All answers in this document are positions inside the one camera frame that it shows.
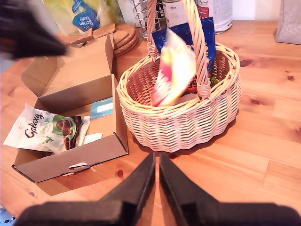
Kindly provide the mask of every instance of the paint tin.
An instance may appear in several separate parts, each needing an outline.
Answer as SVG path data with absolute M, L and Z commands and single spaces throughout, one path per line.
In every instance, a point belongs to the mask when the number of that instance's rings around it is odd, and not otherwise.
M 162 0 L 168 27 L 188 22 L 184 7 L 180 0 Z
M 223 33 L 232 27 L 233 0 L 196 0 L 196 3 L 201 19 L 213 16 L 216 34 Z

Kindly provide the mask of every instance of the plastic packaging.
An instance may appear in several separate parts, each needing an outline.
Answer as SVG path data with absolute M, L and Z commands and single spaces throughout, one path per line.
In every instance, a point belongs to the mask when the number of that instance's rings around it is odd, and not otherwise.
M 215 33 L 214 33 L 214 22 L 213 17 L 205 18 L 201 20 L 202 28 L 205 36 L 205 44 L 206 44 L 206 54 L 208 58 L 207 62 L 207 70 L 208 73 L 212 71 L 214 66 L 214 58 L 216 54 L 215 48 Z M 188 23 L 176 25 L 170 28 L 174 31 L 179 37 L 181 37 L 187 45 L 190 45 L 193 49 L 193 41 Z M 161 49 L 165 45 L 165 37 L 166 37 L 166 29 L 153 32 L 153 38 L 158 49 L 158 52 L 161 52 Z M 187 93 L 196 93 L 197 92 L 197 83 L 196 76 L 192 79 L 191 83 L 186 89 Z
M 3 144 L 61 153 L 81 146 L 89 125 L 90 116 L 64 117 L 25 104 Z
M 44 0 L 44 3 L 65 35 L 123 22 L 116 0 Z
M 173 31 L 167 29 L 160 55 L 158 77 L 151 94 L 153 106 L 171 106 L 196 74 L 194 53 Z

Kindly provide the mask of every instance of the box cutout handle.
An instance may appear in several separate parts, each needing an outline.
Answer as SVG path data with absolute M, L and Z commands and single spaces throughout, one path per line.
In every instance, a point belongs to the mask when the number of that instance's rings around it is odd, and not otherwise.
M 71 169 L 70 173 L 76 173 L 82 170 L 86 170 L 88 168 L 90 168 L 90 166 L 88 166 L 88 164 L 85 162 L 80 162 L 75 165 L 69 166 L 69 169 Z

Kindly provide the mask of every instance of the grey bag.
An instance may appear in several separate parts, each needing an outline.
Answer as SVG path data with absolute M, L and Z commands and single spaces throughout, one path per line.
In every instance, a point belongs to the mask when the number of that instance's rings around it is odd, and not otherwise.
M 276 42 L 301 45 L 301 0 L 281 0 Z

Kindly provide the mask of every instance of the white wall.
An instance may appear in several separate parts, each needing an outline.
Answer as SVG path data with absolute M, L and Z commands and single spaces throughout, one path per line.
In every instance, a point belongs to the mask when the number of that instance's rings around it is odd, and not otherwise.
M 235 20 L 278 20 L 281 0 L 233 0 Z

